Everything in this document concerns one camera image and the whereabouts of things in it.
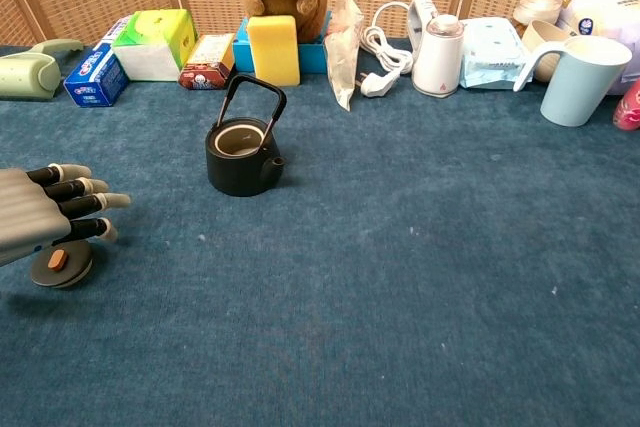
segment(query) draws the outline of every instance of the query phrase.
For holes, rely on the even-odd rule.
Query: pink object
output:
[[[640,128],[640,79],[636,80],[620,100],[613,114],[613,124],[622,130]]]

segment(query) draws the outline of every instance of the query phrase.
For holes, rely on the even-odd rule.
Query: robot finger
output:
[[[88,239],[89,237],[98,237],[109,242],[115,242],[118,238],[118,231],[111,221],[104,217],[99,219],[72,220],[71,232],[63,238],[54,241],[52,245]]]
[[[29,178],[43,187],[56,182],[73,180],[78,177],[91,177],[91,169],[84,165],[75,164],[49,164],[48,167],[27,172]]]
[[[122,209],[131,205],[131,197],[126,194],[93,194],[60,202],[58,208],[69,220],[100,212],[109,208]]]
[[[49,185],[44,187],[44,191],[50,199],[64,202],[82,195],[109,192],[109,185],[102,180],[79,177],[75,180]]]

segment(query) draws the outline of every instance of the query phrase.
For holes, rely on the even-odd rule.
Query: clear plastic packet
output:
[[[356,69],[364,15],[354,0],[342,0],[331,14],[324,38],[327,73],[338,104],[351,111],[351,97],[356,88]]]

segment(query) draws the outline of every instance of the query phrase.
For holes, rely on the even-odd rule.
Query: tissue box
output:
[[[460,85],[512,89],[529,52],[511,22],[501,17],[481,17],[462,23],[465,32]]]
[[[300,74],[326,74],[327,58],[324,51],[324,38],[327,34],[327,27],[331,19],[331,12],[327,12],[324,27],[318,37],[309,44],[298,44],[298,61],[300,64]],[[233,42],[233,56],[236,61],[238,72],[255,72],[253,57],[251,56],[251,45],[249,44],[249,34],[247,24],[249,19],[245,18],[240,24]]]
[[[623,95],[640,78],[640,0],[562,0],[556,25],[581,35],[608,37],[631,50],[633,58],[609,94]]]
[[[233,69],[233,34],[203,35],[180,74],[180,85],[191,90],[223,89]]]
[[[129,79],[175,82],[196,35],[188,10],[138,11],[112,49]]]
[[[65,89],[80,107],[110,107],[129,84],[111,44],[130,17],[118,20],[65,79]]]

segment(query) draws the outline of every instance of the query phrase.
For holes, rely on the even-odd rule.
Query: power plug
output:
[[[378,74],[360,74],[360,92],[365,97],[384,97],[400,78],[401,69],[395,69],[384,77]]]

